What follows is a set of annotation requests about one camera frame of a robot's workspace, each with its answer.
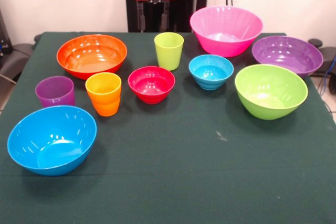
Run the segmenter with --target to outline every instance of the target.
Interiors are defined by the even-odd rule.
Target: yellow cup
[[[120,104],[121,79],[114,73],[102,72],[85,82],[92,105],[101,116],[116,114]]]
[[[154,38],[157,62],[169,71],[180,65],[184,39],[177,33],[161,33]]]

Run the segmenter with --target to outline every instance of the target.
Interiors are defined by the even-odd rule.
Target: lime green cup
[[[157,62],[169,71],[180,65],[184,39],[177,33],[161,33],[154,38]]]
[[[288,115],[308,96],[306,83],[294,72],[274,65],[243,68],[235,79],[238,96],[255,117],[274,120]]]

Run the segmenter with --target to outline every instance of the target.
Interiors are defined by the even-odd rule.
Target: cup
[[[35,94],[43,107],[75,106],[73,82],[64,76],[52,76],[42,80],[36,85]]]
[[[154,38],[157,62],[161,68],[169,71],[180,65],[184,39],[177,33],[161,33]]]
[[[86,80],[85,88],[99,115],[112,116],[116,114],[121,93],[119,76],[109,72],[96,73]]]

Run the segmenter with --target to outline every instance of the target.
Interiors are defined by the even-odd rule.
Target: orange cup
[[[121,79],[115,73],[101,72],[85,82],[92,105],[101,116],[116,114],[120,104]]]

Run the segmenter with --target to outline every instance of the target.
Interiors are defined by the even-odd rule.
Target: small blue bowl
[[[85,110],[52,106],[23,118],[12,129],[7,148],[11,158],[27,170],[58,176],[84,161],[96,135],[96,122]]]
[[[200,55],[189,63],[189,71],[205,90],[216,90],[233,74],[232,63],[218,55]]]

